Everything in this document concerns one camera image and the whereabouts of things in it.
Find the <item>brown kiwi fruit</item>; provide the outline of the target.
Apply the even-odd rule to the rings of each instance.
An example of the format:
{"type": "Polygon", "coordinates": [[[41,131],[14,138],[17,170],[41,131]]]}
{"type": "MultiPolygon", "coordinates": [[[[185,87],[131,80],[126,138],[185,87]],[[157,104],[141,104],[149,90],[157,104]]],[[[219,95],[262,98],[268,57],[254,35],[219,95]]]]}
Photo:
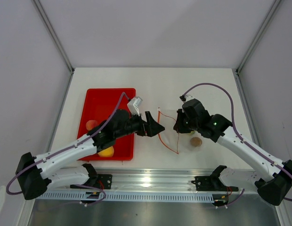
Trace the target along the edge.
{"type": "Polygon", "coordinates": [[[193,137],[190,139],[190,145],[193,147],[200,147],[203,144],[199,137],[193,137]]]}

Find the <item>clear zip top bag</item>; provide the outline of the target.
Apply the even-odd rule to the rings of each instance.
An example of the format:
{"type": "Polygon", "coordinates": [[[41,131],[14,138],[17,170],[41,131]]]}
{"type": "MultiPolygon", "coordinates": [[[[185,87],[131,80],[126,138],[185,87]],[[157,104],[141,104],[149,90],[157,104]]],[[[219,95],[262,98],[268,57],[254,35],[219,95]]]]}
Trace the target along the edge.
{"type": "Polygon", "coordinates": [[[176,110],[157,108],[157,122],[165,127],[165,130],[159,133],[158,137],[164,149],[173,152],[176,155],[192,155],[203,151],[206,148],[204,139],[195,132],[194,135],[190,136],[189,133],[181,134],[177,133],[173,126],[177,119],[176,110]],[[190,139],[193,137],[199,137],[203,144],[200,147],[193,147],[190,145],[190,139]]]}

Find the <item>orange fruit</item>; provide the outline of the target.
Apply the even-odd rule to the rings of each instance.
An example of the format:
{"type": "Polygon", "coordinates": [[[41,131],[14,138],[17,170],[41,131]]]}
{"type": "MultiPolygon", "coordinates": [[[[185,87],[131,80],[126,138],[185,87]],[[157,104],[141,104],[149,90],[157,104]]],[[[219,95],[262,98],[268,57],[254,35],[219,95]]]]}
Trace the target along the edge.
{"type": "Polygon", "coordinates": [[[98,152],[98,156],[102,157],[102,158],[110,158],[110,157],[113,157],[113,155],[114,155],[114,147],[113,146],[98,152]]]}

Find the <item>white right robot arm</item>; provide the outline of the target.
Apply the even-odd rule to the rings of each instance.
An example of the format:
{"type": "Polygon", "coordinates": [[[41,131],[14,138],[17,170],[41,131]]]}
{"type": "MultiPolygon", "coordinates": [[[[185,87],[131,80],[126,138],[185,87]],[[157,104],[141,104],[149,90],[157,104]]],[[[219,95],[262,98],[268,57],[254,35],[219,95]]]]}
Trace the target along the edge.
{"type": "Polygon", "coordinates": [[[292,160],[283,161],[264,151],[244,138],[233,121],[220,114],[209,115],[199,100],[188,96],[182,101],[173,127],[175,131],[181,134],[196,131],[232,151],[255,170],[254,174],[248,174],[219,166],[215,169],[217,174],[210,178],[211,186],[216,190],[225,186],[249,189],[269,204],[280,205],[292,187],[292,160]]]}

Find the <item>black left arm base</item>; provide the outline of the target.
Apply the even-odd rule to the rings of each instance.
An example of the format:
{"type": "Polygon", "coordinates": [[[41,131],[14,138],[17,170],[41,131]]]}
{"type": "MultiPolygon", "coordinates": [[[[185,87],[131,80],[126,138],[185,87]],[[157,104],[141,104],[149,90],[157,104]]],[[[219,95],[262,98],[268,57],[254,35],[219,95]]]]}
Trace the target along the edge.
{"type": "MultiPolygon", "coordinates": [[[[89,163],[83,164],[82,167],[87,172],[88,179],[85,183],[80,185],[99,188],[102,190],[111,189],[113,179],[112,174],[98,174],[95,168],[89,163]]],[[[81,188],[81,186],[79,186],[79,183],[75,183],[70,185],[70,188],[81,188]]]]}

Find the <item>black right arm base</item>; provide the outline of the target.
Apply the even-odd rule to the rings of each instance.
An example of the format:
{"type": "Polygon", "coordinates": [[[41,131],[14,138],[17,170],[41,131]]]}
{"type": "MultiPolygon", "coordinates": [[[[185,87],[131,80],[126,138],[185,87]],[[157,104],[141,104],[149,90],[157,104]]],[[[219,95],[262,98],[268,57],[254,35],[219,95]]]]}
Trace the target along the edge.
{"type": "Polygon", "coordinates": [[[226,192],[230,188],[230,191],[238,192],[238,187],[225,186],[219,179],[221,172],[226,168],[227,166],[219,165],[209,176],[195,176],[191,183],[195,185],[197,191],[226,192]]]}

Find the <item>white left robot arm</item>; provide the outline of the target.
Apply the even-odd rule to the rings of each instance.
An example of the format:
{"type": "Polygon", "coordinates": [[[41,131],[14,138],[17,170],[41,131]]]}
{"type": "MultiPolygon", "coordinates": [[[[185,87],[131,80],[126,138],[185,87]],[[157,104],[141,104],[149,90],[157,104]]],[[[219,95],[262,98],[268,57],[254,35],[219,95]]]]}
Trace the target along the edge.
{"type": "Polygon", "coordinates": [[[65,173],[61,168],[112,147],[119,138],[131,134],[154,137],[165,130],[149,111],[145,112],[145,116],[143,120],[139,114],[131,115],[126,110],[118,109],[107,120],[63,149],[37,156],[30,152],[23,154],[16,169],[16,177],[24,199],[35,199],[55,186],[93,188],[97,184],[97,176],[91,166],[82,165],[71,173],[65,173]]]}

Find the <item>red plastic tray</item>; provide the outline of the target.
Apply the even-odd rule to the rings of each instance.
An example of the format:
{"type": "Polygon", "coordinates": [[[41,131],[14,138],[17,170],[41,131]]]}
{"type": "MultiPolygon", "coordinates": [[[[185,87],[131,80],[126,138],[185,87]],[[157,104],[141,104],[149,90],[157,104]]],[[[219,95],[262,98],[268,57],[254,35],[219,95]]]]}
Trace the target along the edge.
{"type": "MultiPolygon", "coordinates": [[[[122,92],[133,98],[134,88],[88,89],[85,96],[81,121],[77,137],[86,134],[86,123],[96,120],[98,123],[106,120],[113,112],[122,92]]],[[[112,157],[100,157],[98,154],[81,158],[82,161],[130,161],[134,155],[134,135],[128,135],[116,140],[112,157]]]]}

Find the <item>pink peach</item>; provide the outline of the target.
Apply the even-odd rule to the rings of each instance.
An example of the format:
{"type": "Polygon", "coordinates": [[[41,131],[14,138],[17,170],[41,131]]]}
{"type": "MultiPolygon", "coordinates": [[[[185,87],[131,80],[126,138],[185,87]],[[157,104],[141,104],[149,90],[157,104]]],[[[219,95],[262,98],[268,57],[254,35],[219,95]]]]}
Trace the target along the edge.
{"type": "Polygon", "coordinates": [[[91,131],[93,128],[98,126],[98,122],[96,120],[89,120],[86,122],[86,130],[91,131]]]}

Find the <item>aluminium front rail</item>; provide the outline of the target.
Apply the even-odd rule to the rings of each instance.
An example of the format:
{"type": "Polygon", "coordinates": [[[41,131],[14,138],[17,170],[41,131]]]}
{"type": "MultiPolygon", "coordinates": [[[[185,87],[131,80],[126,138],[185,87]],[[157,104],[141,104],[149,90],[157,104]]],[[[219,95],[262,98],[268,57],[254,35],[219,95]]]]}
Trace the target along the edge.
{"type": "MultiPolygon", "coordinates": [[[[112,174],[112,190],[167,190],[190,191],[196,190],[191,183],[195,176],[209,176],[213,171],[207,170],[137,170],[137,169],[95,169],[98,174],[112,174]]],[[[276,173],[268,178],[256,171],[238,170],[227,167],[219,179],[225,186],[235,186],[254,193],[260,185],[274,179],[276,173]]],[[[64,168],[46,177],[47,189],[70,187],[75,183],[83,184],[88,179],[87,172],[80,166],[77,168],[64,168]]]]}

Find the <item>right aluminium frame post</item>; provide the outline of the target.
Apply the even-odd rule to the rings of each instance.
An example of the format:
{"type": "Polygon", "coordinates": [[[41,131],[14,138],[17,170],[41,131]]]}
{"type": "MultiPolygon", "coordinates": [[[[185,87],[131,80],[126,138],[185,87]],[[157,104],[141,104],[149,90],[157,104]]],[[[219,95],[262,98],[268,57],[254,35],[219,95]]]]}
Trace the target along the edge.
{"type": "Polygon", "coordinates": [[[274,17],[276,16],[283,2],[284,0],[274,0],[272,2],[272,5],[270,6],[268,12],[264,16],[263,21],[260,23],[258,30],[256,31],[245,54],[243,55],[243,58],[241,59],[240,63],[238,64],[235,70],[238,76],[241,74],[242,70],[244,69],[248,61],[250,60],[252,54],[254,53],[260,41],[262,40],[263,36],[267,32],[269,26],[271,25],[274,17]]]}

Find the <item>aluminium frame post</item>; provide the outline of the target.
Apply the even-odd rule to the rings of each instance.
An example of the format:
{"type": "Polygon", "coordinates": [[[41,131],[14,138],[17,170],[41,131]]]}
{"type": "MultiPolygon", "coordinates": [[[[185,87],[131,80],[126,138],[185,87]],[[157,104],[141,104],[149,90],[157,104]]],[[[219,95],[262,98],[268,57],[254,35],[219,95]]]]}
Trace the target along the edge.
{"type": "Polygon", "coordinates": [[[248,61],[250,60],[252,54],[254,53],[260,41],[262,40],[263,36],[267,32],[269,26],[271,25],[274,17],[276,16],[283,2],[284,0],[274,0],[272,2],[272,5],[270,6],[268,12],[264,16],[263,21],[260,23],[258,30],[256,31],[245,54],[243,55],[243,58],[241,59],[240,63],[238,64],[235,70],[238,76],[241,74],[242,70],[244,69],[248,61]]]}
{"type": "Polygon", "coordinates": [[[70,73],[74,72],[74,67],[72,66],[72,63],[69,59],[69,57],[67,56],[67,53],[54,29],[54,26],[52,25],[47,12],[45,11],[42,2],[40,0],[32,0],[31,1],[32,4],[34,5],[39,17],[41,18],[41,21],[43,22],[50,38],[52,39],[54,46],[56,47],[58,53],[60,54],[64,64],[66,65],[68,71],[70,73]]]}

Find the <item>left aluminium frame post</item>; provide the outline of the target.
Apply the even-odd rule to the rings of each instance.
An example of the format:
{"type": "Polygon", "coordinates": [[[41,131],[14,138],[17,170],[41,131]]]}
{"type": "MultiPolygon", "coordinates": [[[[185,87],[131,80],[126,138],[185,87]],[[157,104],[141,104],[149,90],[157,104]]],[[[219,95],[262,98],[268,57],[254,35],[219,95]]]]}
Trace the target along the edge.
{"type": "Polygon", "coordinates": [[[74,72],[74,67],[72,66],[72,63],[69,59],[69,57],[67,56],[67,53],[54,29],[54,26],[52,25],[47,12],[45,11],[42,2],[40,0],[32,0],[31,1],[32,4],[34,5],[39,17],[41,18],[41,21],[43,22],[50,38],[52,39],[54,46],[56,47],[58,53],[60,54],[64,64],[66,65],[68,71],[70,73],[74,72]]]}

